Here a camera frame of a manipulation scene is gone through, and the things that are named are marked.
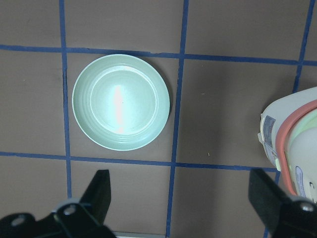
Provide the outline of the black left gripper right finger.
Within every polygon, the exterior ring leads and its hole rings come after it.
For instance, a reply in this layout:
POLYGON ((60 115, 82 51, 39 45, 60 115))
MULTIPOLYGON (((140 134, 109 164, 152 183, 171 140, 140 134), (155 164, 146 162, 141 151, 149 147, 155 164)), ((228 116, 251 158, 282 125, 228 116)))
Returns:
POLYGON ((248 199, 269 231, 292 231, 290 211, 293 200, 262 169, 252 169, 248 199))

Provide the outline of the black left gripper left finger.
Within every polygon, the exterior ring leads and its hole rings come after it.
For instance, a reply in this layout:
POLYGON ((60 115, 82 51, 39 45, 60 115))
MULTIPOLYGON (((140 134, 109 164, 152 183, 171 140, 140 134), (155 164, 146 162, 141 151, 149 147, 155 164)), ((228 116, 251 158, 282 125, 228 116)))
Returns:
POLYGON ((109 170, 98 170, 79 200, 100 224, 103 224, 110 206, 109 170))

